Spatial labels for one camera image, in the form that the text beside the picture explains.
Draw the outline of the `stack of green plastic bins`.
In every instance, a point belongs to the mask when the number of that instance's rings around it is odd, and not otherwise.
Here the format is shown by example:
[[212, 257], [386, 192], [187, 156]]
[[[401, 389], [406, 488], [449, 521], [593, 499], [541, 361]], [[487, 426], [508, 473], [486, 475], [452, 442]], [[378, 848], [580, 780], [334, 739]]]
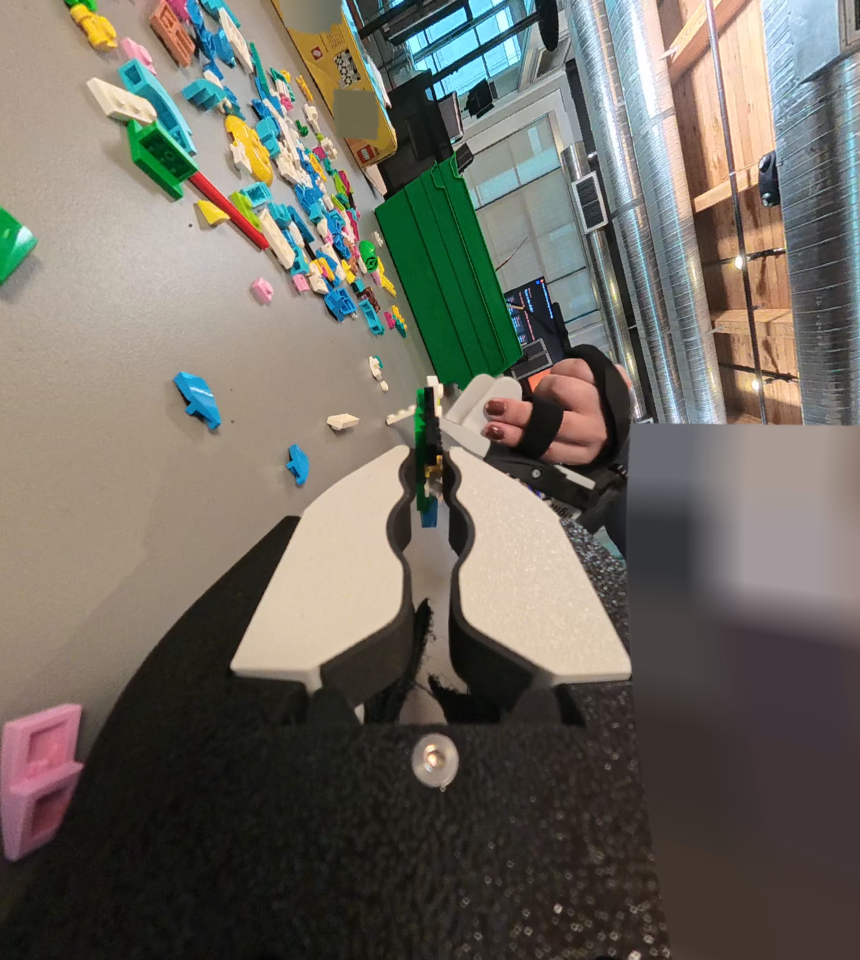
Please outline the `stack of green plastic bins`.
[[464, 388], [523, 350], [455, 155], [376, 207], [375, 216], [437, 378]]

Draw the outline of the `blue wedge toy brick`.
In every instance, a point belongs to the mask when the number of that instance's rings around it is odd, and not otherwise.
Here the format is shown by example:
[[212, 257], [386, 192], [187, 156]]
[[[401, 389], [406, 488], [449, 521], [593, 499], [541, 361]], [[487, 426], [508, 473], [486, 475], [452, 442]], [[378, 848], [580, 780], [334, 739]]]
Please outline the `blue wedge toy brick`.
[[210, 431], [219, 429], [221, 416], [218, 404], [208, 383], [200, 376], [180, 371], [173, 383], [186, 404], [185, 412], [199, 418]]

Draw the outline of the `glass window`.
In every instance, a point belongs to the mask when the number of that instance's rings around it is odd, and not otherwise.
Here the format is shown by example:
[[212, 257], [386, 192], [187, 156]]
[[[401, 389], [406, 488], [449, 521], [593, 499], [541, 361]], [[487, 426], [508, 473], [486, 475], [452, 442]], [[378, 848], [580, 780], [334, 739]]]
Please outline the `glass window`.
[[357, 1], [349, 10], [390, 89], [427, 74], [437, 98], [460, 103], [486, 82], [496, 101], [562, 66], [570, 41], [563, 2]]

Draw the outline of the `laptop screen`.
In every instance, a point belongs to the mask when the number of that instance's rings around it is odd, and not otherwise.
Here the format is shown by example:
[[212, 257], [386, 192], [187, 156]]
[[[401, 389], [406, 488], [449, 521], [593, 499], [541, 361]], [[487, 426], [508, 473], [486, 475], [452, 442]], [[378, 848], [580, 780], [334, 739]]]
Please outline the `laptop screen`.
[[569, 340], [543, 277], [505, 293], [508, 315], [522, 354], [508, 374], [523, 382], [548, 371], [564, 358]]

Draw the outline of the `red long toy bar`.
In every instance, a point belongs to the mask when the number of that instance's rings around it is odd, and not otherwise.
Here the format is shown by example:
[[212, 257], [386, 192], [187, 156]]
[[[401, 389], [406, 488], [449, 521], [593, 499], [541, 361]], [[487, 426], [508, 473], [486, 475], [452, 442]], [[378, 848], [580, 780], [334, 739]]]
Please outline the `red long toy bar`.
[[224, 196], [220, 190], [214, 186], [208, 178], [196, 172], [187, 179], [187, 182], [194, 186], [201, 197], [218, 208], [234, 224], [234, 226], [260, 251], [268, 249], [268, 238], [261, 230], [253, 225], [252, 222], [244, 216], [232, 201]]

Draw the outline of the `black monitor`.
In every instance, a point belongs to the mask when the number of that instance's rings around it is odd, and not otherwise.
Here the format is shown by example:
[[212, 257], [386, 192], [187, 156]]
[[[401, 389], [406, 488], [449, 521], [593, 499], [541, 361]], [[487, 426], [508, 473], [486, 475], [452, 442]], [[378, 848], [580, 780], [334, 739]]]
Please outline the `black monitor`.
[[430, 71], [422, 71], [390, 90], [388, 117], [397, 136], [393, 156], [378, 163], [386, 200], [444, 162], [462, 138], [463, 123], [456, 93], [436, 97]]

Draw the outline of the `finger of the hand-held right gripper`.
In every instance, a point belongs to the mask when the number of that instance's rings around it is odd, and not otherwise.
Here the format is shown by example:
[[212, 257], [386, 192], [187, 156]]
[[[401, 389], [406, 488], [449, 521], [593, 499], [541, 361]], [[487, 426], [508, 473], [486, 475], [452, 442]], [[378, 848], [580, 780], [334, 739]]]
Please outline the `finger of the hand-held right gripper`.
[[474, 376], [451, 406], [451, 422], [467, 429], [484, 429], [488, 423], [485, 405], [494, 399], [519, 402], [521, 384], [511, 376]]
[[481, 433], [468, 429], [460, 423], [442, 423], [440, 431], [452, 444], [460, 446], [480, 460], [485, 460], [491, 442]]

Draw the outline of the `wide silver metal duct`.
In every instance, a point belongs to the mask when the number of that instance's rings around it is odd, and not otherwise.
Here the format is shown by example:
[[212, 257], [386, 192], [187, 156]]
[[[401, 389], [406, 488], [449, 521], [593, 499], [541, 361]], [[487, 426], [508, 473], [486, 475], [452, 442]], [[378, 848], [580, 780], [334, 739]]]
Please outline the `wide silver metal duct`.
[[860, 426], [860, 50], [802, 61], [838, 2], [762, 2], [801, 415]]

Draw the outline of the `grey vent panel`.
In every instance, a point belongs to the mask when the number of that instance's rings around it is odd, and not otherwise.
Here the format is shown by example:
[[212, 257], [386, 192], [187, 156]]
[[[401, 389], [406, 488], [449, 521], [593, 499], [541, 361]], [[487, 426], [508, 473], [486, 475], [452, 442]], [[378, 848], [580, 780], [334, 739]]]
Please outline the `grey vent panel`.
[[584, 235], [602, 230], [610, 223], [604, 189], [597, 171], [574, 179], [571, 192]]

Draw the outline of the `thin metal pipe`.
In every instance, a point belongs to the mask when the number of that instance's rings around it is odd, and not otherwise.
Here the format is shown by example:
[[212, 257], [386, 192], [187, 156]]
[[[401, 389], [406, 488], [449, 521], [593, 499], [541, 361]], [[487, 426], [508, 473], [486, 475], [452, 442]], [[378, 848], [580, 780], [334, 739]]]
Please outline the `thin metal pipe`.
[[758, 381], [757, 399], [760, 413], [761, 425], [766, 426], [769, 423], [767, 409], [767, 399], [765, 393], [764, 375], [761, 365], [761, 356], [759, 349], [759, 340], [757, 335], [757, 326], [755, 318], [755, 307], [751, 293], [750, 281], [748, 276], [748, 252], [746, 246], [746, 236], [744, 230], [743, 210], [740, 200], [740, 189], [738, 186], [738, 173], [735, 163], [735, 154], [732, 141], [732, 130], [728, 114], [724, 72], [720, 51], [720, 38], [716, 20], [716, 5], [714, 1], [704, 2], [705, 23], [708, 31], [709, 48], [714, 66], [714, 79], [717, 91], [717, 99], [722, 122], [722, 134], [724, 138], [724, 151], [727, 166], [728, 184], [731, 196], [731, 206], [734, 219], [734, 226], [737, 238], [737, 253], [742, 259], [742, 266], [738, 272], [743, 286], [744, 300], [748, 317], [748, 335], [750, 339], [751, 355], [753, 360], [753, 372]]

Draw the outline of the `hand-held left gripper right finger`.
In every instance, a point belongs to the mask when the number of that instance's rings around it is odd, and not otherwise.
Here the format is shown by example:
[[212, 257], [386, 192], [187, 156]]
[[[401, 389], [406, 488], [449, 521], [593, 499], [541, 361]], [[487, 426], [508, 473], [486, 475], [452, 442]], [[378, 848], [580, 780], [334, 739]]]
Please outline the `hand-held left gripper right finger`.
[[510, 714], [532, 691], [621, 683], [628, 650], [559, 517], [465, 449], [446, 453], [449, 654], [476, 700]]

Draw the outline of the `green blue white brick assembly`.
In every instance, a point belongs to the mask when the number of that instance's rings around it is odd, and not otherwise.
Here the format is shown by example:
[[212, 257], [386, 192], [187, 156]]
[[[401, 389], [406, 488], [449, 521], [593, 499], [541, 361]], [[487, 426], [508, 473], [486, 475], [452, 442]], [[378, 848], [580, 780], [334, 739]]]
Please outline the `green blue white brick assembly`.
[[415, 502], [424, 529], [436, 528], [439, 503], [443, 497], [444, 447], [440, 428], [444, 387], [435, 375], [415, 393], [416, 400], [385, 418], [387, 426], [413, 420], [415, 449]]

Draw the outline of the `grey desk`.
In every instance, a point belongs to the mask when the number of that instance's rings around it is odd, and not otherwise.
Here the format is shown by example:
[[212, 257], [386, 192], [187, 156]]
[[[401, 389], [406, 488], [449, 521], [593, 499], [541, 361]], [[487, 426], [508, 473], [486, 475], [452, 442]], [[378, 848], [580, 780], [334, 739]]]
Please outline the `grey desk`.
[[[191, 186], [172, 199], [131, 162], [86, 86], [118, 85], [121, 59], [63, 2], [0, 2], [0, 205], [37, 238], [0, 286], [0, 734], [78, 703], [82, 757], [211, 584], [398, 442], [384, 417], [431, 371], [390, 257], [407, 338], [335, 322], [231, 223], [210, 228]], [[208, 383], [219, 429], [185, 412], [183, 371]], [[343, 413], [360, 423], [335, 433]], [[8, 863], [0, 832], [0, 919], [55, 847]]]

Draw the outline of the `pink lego window frame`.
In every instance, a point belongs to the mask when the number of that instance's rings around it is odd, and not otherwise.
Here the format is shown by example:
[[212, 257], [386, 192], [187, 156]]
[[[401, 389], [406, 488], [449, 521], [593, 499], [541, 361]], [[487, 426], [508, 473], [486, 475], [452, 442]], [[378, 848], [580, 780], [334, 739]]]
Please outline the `pink lego window frame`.
[[4, 858], [21, 860], [61, 826], [83, 770], [75, 757], [82, 707], [64, 703], [4, 723], [0, 822]]

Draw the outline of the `person's right hand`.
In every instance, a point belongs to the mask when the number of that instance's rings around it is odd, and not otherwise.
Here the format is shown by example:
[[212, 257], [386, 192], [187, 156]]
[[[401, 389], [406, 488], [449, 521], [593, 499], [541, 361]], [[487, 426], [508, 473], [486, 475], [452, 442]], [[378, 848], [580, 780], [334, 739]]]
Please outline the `person's right hand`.
[[[533, 397], [555, 402], [564, 411], [556, 436], [540, 460], [565, 466], [594, 461], [607, 443], [607, 429], [590, 366], [578, 358], [560, 361], [540, 380]], [[484, 408], [487, 423], [482, 435], [508, 449], [519, 448], [532, 406], [528, 400], [492, 398]]]

